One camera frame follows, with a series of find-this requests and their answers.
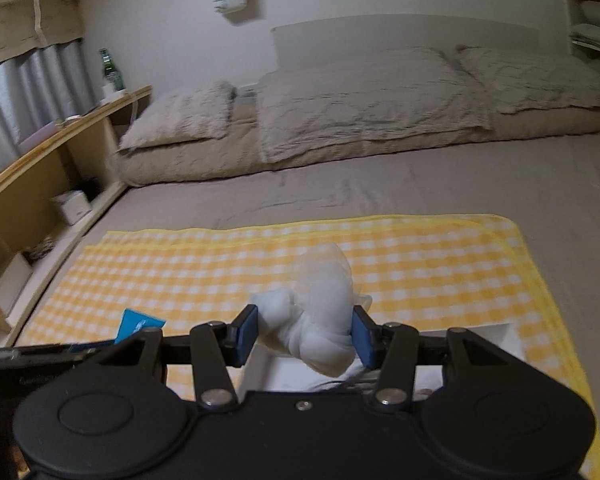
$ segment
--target gray curtain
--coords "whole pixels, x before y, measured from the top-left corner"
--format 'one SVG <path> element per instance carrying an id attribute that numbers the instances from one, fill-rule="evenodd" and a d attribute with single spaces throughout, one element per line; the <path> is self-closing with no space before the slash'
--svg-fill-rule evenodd
<path id="1" fill-rule="evenodd" d="M 95 105 L 80 40 L 0 63 L 0 171 L 20 156 L 17 146 L 31 134 Z"/>

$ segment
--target checkered mat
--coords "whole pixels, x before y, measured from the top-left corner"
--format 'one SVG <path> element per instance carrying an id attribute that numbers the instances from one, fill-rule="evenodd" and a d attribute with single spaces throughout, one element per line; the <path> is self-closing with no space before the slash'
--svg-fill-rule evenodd
<path id="1" fill-rule="evenodd" d="M 339 245 L 371 315 L 419 330 L 513 323 L 526 360 L 592 403 L 560 312 L 516 225 L 491 215 L 378 216 L 227 231 L 110 232 L 86 247 L 19 345 L 116 336 L 125 308 L 167 320 L 166 335 L 212 319 L 231 321 L 249 295 L 289 285 L 309 247 Z M 188 367 L 168 385 L 192 395 Z M 600 480 L 600 436 L 587 460 Z"/>

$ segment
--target bed sheet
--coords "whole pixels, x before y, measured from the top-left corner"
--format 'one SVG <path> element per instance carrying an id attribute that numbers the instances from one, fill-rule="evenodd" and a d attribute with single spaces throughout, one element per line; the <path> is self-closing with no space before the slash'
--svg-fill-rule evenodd
<path id="1" fill-rule="evenodd" d="M 42 301 L 82 249 L 109 230 L 462 213 L 497 214 L 518 224 L 574 339 L 600 418 L 600 134 L 466 144 L 133 189 L 84 237 Z"/>

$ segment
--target blue card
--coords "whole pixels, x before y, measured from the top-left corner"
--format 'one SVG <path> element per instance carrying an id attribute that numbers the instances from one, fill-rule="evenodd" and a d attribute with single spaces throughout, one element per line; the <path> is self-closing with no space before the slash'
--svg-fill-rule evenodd
<path id="1" fill-rule="evenodd" d="M 119 343 L 143 328 L 162 328 L 165 323 L 166 321 L 157 319 L 157 317 L 151 317 L 147 314 L 142 314 L 141 312 L 126 308 L 122 314 L 122 322 L 120 322 L 120 328 L 118 329 L 115 343 Z"/>

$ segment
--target wall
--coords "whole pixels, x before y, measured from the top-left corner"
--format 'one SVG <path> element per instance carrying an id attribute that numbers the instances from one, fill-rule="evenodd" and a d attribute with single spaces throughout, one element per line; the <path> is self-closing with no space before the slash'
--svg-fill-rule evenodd
<path id="1" fill-rule="evenodd" d="M 356 14 L 412 12 L 499 20 L 536 27 L 547 50 L 565 51 L 564 0 L 251 0 L 238 16 L 211 0 L 81 0 L 85 53 L 100 85 L 98 49 L 111 49 L 130 88 L 227 78 L 241 85 L 276 69 L 270 29 Z"/>

